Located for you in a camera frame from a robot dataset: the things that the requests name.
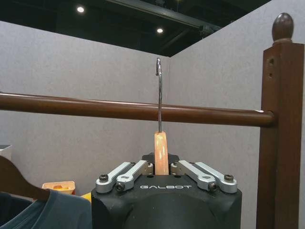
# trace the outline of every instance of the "wooden finial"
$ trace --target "wooden finial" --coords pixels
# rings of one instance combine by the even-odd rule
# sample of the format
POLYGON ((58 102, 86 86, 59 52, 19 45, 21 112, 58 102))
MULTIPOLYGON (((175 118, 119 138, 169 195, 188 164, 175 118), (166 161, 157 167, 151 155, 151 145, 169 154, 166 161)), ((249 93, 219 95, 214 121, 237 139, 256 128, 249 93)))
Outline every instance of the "wooden finial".
POLYGON ((277 16, 272 27, 273 45, 281 42, 292 42, 294 32, 294 20, 288 13, 277 16))

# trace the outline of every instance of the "orange object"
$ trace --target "orange object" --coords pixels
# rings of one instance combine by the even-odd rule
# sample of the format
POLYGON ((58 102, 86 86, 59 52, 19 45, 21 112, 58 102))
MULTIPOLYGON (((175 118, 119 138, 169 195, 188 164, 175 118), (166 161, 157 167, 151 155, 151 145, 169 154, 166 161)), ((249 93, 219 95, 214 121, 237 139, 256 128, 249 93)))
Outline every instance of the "orange object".
POLYGON ((154 164, 156 175, 168 175, 167 141, 164 131, 154 134, 154 164))
POLYGON ((75 195, 75 183, 74 181, 62 181, 62 182, 51 182, 44 183, 42 185, 43 189, 53 189, 66 194, 75 195))

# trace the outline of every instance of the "logo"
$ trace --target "logo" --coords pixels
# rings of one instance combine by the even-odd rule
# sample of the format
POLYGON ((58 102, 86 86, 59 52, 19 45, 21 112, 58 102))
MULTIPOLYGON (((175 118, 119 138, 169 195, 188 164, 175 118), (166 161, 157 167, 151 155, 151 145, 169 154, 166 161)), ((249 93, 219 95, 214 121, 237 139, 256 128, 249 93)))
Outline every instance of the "logo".
POLYGON ((140 188, 142 189, 183 189, 183 188, 187 188, 189 189, 191 187, 191 185, 166 185, 164 187, 161 186, 155 186, 155 185, 141 185, 140 188))

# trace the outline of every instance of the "wooden rail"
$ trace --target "wooden rail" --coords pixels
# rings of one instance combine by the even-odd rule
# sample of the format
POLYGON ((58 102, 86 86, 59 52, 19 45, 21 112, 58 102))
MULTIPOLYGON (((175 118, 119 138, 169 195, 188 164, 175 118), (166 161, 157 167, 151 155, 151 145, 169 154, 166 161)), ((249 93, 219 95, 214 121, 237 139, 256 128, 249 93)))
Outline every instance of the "wooden rail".
MULTIPOLYGON (((156 104, 85 100, 0 93, 0 110, 136 120, 158 120, 156 104)), ((162 106, 163 121, 221 125, 271 126, 272 112, 193 106, 162 106)))

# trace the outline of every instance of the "clothing rack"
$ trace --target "clothing rack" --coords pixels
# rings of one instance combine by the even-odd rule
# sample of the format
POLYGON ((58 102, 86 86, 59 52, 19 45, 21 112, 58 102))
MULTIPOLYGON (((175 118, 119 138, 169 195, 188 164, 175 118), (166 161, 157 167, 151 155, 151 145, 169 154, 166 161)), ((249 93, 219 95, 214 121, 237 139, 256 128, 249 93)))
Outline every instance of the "clothing rack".
MULTIPOLYGON (((257 229, 298 229, 304 45, 292 43, 293 20, 280 14, 264 51, 262 111, 163 105, 167 122, 261 127, 257 229)), ((0 93, 0 110, 158 120, 156 104, 0 93)))

